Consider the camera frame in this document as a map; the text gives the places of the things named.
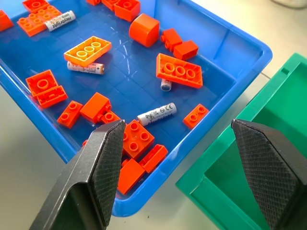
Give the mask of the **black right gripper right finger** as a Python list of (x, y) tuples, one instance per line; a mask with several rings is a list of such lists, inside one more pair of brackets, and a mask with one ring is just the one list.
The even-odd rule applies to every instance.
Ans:
[(233, 119), (244, 174), (270, 230), (307, 230), (307, 158), (279, 130)]

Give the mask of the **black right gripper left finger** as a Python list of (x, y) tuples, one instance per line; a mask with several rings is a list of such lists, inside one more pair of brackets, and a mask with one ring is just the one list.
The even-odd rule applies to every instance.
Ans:
[(101, 125), (65, 165), (29, 230), (106, 230), (121, 168), (124, 120)]

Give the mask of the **green plastic bin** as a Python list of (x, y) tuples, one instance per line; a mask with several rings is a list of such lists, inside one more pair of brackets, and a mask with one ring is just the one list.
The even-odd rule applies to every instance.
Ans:
[(176, 185), (222, 230), (307, 230), (307, 57), (293, 54)]

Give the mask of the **orange sloped brick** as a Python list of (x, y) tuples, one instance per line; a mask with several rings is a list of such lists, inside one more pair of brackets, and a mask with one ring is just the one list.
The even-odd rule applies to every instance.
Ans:
[(118, 190), (126, 195), (145, 174), (145, 169), (134, 159), (125, 159), (120, 170)]
[(183, 42), (174, 47), (173, 55), (177, 59), (188, 60), (197, 55), (199, 47), (192, 41)]
[(110, 100), (96, 92), (80, 110), (81, 115), (88, 121), (96, 124), (100, 118), (111, 110)]

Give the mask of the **orange four-stud brick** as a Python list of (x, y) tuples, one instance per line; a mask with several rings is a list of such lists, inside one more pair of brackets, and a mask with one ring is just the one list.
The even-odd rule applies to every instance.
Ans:
[(126, 125), (123, 151), (137, 160), (154, 143), (154, 136), (139, 122), (132, 120)]

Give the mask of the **orange small brick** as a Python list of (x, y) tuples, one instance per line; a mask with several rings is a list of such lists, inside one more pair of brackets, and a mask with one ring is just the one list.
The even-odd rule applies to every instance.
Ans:
[(111, 110), (105, 113), (104, 115), (102, 115), (100, 118), (100, 121), (103, 122), (104, 124), (111, 123), (111, 122), (118, 121), (118, 120), (120, 120), (120, 118), (115, 113), (113, 113)]
[(164, 30), (161, 35), (161, 41), (170, 52), (173, 52), (176, 46), (183, 43), (183, 40), (174, 28)]

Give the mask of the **orange hollow narrow brick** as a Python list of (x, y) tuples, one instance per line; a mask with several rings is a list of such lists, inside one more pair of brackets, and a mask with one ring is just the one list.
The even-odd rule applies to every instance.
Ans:
[(68, 96), (61, 85), (50, 88), (37, 95), (37, 100), (42, 108), (51, 107), (66, 99), (68, 99)]
[(164, 145), (156, 144), (140, 161), (140, 166), (143, 167), (147, 173), (151, 173), (156, 169), (158, 164), (165, 159), (167, 153), (168, 150)]

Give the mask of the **orange two-stud brick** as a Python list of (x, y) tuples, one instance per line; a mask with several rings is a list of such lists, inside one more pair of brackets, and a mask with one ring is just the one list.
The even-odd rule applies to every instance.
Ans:
[(60, 115), (60, 117), (57, 119), (57, 122), (60, 125), (71, 129), (76, 123), (76, 121), (79, 119), (81, 115), (80, 110), (82, 108), (83, 105), (81, 103), (71, 101), (66, 107), (66, 109), (63, 111), (63, 113)]
[(209, 110), (202, 104), (198, 104), (184, 119), (183, 123), (193, 129), (207, 114)]

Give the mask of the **orange hollow square brick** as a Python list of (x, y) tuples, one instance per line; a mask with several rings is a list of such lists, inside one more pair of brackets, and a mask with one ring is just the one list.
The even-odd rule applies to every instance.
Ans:
[(25, 80), (35, 99), (37, 99), (38, 94), (58, 86), (58, 83), (50, 69), (26, 78)]

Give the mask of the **blue plastic bin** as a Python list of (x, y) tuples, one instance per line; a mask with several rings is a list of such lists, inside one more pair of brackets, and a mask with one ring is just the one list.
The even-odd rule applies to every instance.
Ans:
[[(12, 97), (64, 162), (68, 162), (95, 129), (79, 119), (68, 129), (57, 123), (69, 101), (86, 103), (96, 92), (110, 99), (113, 112), (127, 122), (138, 115), (174, 103), (174, 116), (147, 128), (168, 156), (145, 175), (126, 195), (117, 193), (113, 215), (128, 217), (138, 212), (159, 189), (185, 156), (215, 125), (233, 102), (253, 82), (272, 59), (271, 49), (191, 0), (140, 0), (141, 11), (160, 22), (161, 30), (174, 28), (185, 41), (198, 47), (191, 62), (201, 66), (203, 86), (194, 89), (173, 84), (164, 92), (156, 77), (156, 57), (169, 54), (164, 44), (149, 48), (129, 37), (129, 22), (118, 18), (105, 5), (92, 6), (85, 0), (52, 0), (61, 12), (73, 11), (76, 20), (49, 32), (29, 37), (22, 28), (0, 32), (0, 85)], [(97, 36), (112, 43), (99, 61), (106, 67), (102, 76), (68, 70), (64, 53)], [(42, 108), (26, 83), (26, 78), (50, 69), (68, 99)], [(189, 129), (183, 119), (198, 105), (209, 113)]]

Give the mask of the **light orange hollow long brick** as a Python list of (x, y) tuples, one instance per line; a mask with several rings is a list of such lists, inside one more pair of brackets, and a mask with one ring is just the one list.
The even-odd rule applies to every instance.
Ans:
[(66, 51), (64, 53), (64, 59), (81, 67), (87, 67), (103, 54), (107, 53), (111, 47), (111, 42), (92, 36)]

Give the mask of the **orange curved plastic toy brick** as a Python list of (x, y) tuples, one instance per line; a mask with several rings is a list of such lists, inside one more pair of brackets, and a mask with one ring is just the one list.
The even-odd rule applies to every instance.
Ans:
[(159, 38), (160, 22), (142, 13), (130, 25), (129, 36), (145, 47), (151, 47)]

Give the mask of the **white Heybright AA battery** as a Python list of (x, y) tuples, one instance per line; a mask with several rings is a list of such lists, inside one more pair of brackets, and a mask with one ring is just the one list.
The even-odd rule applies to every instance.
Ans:
[(49, 21), (46, 21), (44, 24), (47, 29), (52, 32), (76, 19), (75, 13), (73, 11), (65, 12)]

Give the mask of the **orange eight-stud brick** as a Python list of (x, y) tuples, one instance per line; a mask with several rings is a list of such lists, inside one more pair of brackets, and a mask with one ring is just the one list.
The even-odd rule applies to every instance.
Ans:
[(37, 12), (30, 13), (27, 17), (22, 17), (18, 20), (18, 25), (23, 31), (32, 37), (46, 30), (45, 22), (49, 21), (62, 13), (52, 5), (48, 5)]

